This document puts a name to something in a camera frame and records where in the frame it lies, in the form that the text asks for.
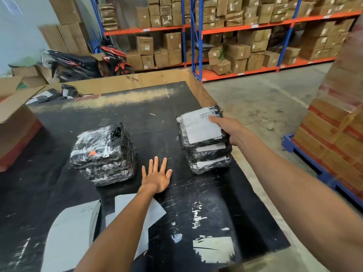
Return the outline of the stack of brown packets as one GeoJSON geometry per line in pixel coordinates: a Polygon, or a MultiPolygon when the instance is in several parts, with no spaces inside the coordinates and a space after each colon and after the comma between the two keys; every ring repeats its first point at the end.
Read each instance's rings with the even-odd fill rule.
{"type": "Polygon", "coordinates": [[[119,29],[119,23],[114,4],[98,4],[98,9],[104,31],[115,31],[119,29]]]}

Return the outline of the blue plastic pallet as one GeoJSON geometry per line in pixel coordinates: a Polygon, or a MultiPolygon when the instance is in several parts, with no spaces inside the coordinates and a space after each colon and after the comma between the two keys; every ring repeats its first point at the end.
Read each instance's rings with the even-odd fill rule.
{"type": "Polygon", "coordinates": [[[359,214],[363,215],[363,200],[349,190],[346,184],[343,184],[336,177],[333,177],[326,169],[318,164],[318,162],[310,158],[295,142],[293,142],[293,137],[293,133],[284,135],[282,147],[290,153],[295,153],[316,173],[316,178],[318,180],[341,196],[346,203],[358,211],[359,214]]]}

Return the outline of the open cardboard box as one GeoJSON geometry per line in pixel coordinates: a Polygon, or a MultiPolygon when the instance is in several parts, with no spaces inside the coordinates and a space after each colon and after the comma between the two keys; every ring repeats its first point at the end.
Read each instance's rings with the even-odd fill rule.
{"type": "Polygon", "coordinates": [[[41,129],[26,102],[46,85],[39,77],[0,77],[0,172],[15,163],[41,129]]]}

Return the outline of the black wrapped parcel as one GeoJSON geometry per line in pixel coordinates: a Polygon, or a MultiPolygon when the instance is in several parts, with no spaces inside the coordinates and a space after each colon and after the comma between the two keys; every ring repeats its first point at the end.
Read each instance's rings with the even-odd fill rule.
{"type": "Polygon", "coordinates": [[[220,168],[226,168],[230,165],[232,161],[232,155],[225,155],[220,158],[209,160],[209,161],[191,161],[191,159],[187,158],[187,162],[189,165],[190,170],[194,174],[203,174],[205,172],[220,169],[220,168]]]}
{"type": "Polygon", "coordinates": [[[97,165],[80,172],[97,187],[133,179],[137,173],[137,159],[120,160],[104,165],[97,165]]]}
{"type": "Polygon", "coordinates": [[[228,156],[232,152],[229,142],[221,142],[209,146],[198,147],[185,151],[186,157],[192,163],[211,161],[228,156]]]}

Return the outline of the person's right forearm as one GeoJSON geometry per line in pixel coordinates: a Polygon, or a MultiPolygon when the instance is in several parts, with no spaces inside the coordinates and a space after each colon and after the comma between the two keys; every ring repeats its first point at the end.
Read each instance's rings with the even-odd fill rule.
{"type": "Polygon", "coordinates": [[[363,272],[363,217],[246,128],[231,137],[306,249],[330,272],[363,272]]]}

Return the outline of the person's left forearm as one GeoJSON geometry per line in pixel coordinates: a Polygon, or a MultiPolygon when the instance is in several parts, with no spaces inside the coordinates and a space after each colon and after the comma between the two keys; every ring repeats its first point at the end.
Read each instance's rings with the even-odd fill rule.
{"type": "Polygon", "coordinates": [[[148,208],[160,185],[141,186],[136,196],[98,236],[74,272],[130,272],[148,208]]]}

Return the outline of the person's right hand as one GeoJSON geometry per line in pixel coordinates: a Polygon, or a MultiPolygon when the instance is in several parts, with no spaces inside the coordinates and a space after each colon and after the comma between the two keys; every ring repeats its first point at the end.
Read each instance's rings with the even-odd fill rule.
{"type": "Polygon", "coordinates": [[[244,145],[244,137],[248,135],[248,130],[236,119],[224,117],[225,123],[223,131],[229,135],[229,141],[240,150],[244,145]]]}

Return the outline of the white paper sheet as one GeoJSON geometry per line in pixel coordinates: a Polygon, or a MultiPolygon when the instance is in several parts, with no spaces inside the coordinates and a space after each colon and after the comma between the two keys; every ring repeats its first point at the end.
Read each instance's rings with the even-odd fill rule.
{"type": "MultiPolygon", "coordinates": [[[[129,202],[135,196],[136,193],[118,195],[115,197],[115,212],[105,217],[106,227],[108,227],[109,224],[111,224],[111,222],[117,217],[117,215],[125,208],[126,205],[129,204],[129,202]]],[[[163,207],[155,199],[152,199],[143,223],[143,229],[140,235],[134,260],[148,250],[148,243],[149,243],[148,229],[151,226],[153,226],[159,219],[161,219],[165,214],[166,211],[163,209],[163,207]]]]}
{"type": "Polygon", "coordinates": [[[53,222],[45,243],[40,272],[74,270],[93,243],[101,201],[64,209],[53,222]]]}

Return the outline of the blue and orange shelf rack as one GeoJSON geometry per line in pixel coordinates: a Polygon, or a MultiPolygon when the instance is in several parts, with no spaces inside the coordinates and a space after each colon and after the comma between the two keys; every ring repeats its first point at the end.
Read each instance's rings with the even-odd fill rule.
{"type": "Polygon", "coordinates": [[[176,26],[161,26],[161,27],[152,27],[150,24],[150,27],[130,27],[122,29],[119,27],[119,22],[116,22],[116,29],[110,30],[105,28],[105,24],[102,22],[103,16],[101,14],[101,6],[111,7],[114,10],[116,9],[116,2],[115,0],[112,0],[110,5],[107,4],[100,4],[99,0],[90,0],[93,10],[99,25],[99,28],[101,30],[100,37],[110,39],[110,36],[120,36],[120,35],[136,35],[136,34],[144,34],[144,33],[150,33],[150,32],[159,32],[159,31],[174,31],[174,30],[181,30],[182,32],[182,43],[183,43],[183,65],[186,67],[188,64],[192,64],[192,68],[194,71],[196,71],[196,68],[198,66],[202,66],[202,63],[206,62],[206,59],[202,58],[202,40],[204,36],[212,35],[212,34],[220,34],[225,32],[235,32],[240,30],[261,30],[266,29],[269,27],[274,26],[288,26],[287,33],[284,37],[284,40],[277,46],[282,46],[282,54],[279,57],[279,60],[277,62],[277,65],[275,67],[262,67],[259,70],[251,71],[251,73],[260,73],[263,69],[266,71],[271,71],[272,69],[276,69],[276,71],[279,71],[282,68],[287,67],[287,65],[284,65],[282,63],[282,60],[284,58],[284,55],[286,53],[286,49],[288,47],[288,43],[291,39],[293,29],[295,28],[295,25],[298,23],[306,23],[306,22],[314,22],[314,21],[327,21],[327,20],[334,20],[334,19],[348,19],[352,17],[357,17],[361,13],[363,13],[363,10],[357,10],[358,4],[352,2],[354,4],[354,9],[352,11],[344,11],[344,7],[347,7],[349,2],[347,4],[341,4],[339,7],[342,7],[342,9],[338,10],[338,8],[332,7],[329,8],[329,10],[326,12],[325,15],[319,14],[319,15],[313,15],[312,13],[307,17],[300,17],[298,18],[298,14],[300,11],[300,7],[302,5],[303,0],[297,1],[297,6],[294,10],[294,15],[291,19],[285,19],[283,21],[277,21],[277,22],[269,22],[269,23],[252,23],[251,25],[235,25],[235,26],[226,26],[224,23],[223,27],[220,28],[214,28],[214,29],[206,29],[203,27],[200,27],[199,24],[202,22],[197,22],[195,17],[196,13],[194,12],[196,8],[196,3],[199,0],[180,0],[181,2],[181,15],[182,15],[182,24],[176,25],[176,26]],[[196,60],[196,62],[187,62],[186,57],[186,28],[190,28],[191,31],[191,42],[193,46],[197,44],[199,56],[196,60]]]}

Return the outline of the red and black motorcycle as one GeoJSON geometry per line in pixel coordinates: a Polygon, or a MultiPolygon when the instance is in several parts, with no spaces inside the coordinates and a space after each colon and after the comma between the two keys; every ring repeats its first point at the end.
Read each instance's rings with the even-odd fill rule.
{"type": "Polygon", "coordinates": [[[103,37],[97,49],[102,52],[102,60],[105,61],[109,76],[134,74],[133,67],[128,63],[126,54],[116,48],[111,40],[103,37]]]}

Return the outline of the black parcel with orange mark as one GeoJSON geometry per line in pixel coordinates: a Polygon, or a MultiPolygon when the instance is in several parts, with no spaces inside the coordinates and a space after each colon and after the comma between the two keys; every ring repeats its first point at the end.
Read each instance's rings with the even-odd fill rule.
{"type": "Polygon", "coordinates": [[[70,153],[70,166],[86,169],[126,161],[135,152],[129,132],[121,122],[80,133],[70,153]]]}

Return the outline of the wrapped stack of red-striped cartons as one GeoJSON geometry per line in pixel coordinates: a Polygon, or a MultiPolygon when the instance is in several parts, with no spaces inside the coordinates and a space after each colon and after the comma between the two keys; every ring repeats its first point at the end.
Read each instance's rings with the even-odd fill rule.
{"type": "Polygon", "coordinates": [[[293,141],[353,194],[363,198],[363,14],[348,25],[293,141]]]}

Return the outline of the black parcel with large label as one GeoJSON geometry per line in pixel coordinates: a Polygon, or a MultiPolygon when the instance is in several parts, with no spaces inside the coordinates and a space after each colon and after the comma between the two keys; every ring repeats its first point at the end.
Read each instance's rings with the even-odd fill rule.
{"type": "Polygon", "coordinates": [[[229,143],[229,135],[209,117],[223,118],[218,105],[194,110],[176,118],[181,150],[229,143]]]}

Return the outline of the shelf group of cardboard boxes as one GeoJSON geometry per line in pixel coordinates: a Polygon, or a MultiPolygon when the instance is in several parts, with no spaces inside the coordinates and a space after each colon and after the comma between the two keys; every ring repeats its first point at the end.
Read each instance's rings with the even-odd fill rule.
{"type": "Polygon", "coordinates": [[[363,0],[199,0],[195,3],[195,25],[203,18],[203,30],[239,25],[277,23],[335,13],[363,10],[363,0]]]}
{"type": "Polygon", "coordinates": [[[183,37],[180,31],[137,34],[133,48],[126,51],[135,71],[162,69],[183,64],[183,37]]]}
{"type": "Polygon", "coordinates": [[[137,24],[143,30],[190,26],[190,0],[147,0],[146,7],[136,7],[137,24]]]}
{"type": "Polygon", "coordinates": [[[207,35],[211,48],[205,70],[225,76],[276,69],[279,53],[268,50],[272,33],[272,28],[264,28],[207,35]]]}
{"type": "Polygon", "coordinates": [[[355,22],[355,18],[306,22],[302,31],[292,31],[285,54],[294,47],[299,49],[297,58],[307,61],[335,57],[355,22]]]}

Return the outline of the person's left hand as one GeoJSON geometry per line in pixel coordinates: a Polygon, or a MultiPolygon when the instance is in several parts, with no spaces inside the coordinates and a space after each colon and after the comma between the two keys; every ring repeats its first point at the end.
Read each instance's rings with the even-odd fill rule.
{"type": "Polygon", "coordinates": [[[150,190],[153,192],[153,194],[161,193],[163,192],[168,185],[170,184],[170,181],[166,180],[165,173],[167,172],[167,158],[163,158],[161,167],[159,167],[159,172],[154,173],[154,159],[149,160],[148,165],[148,171],[147,171],[147,177],[142,178],[142,184],[140,189],[141,190],[150,190]]]}

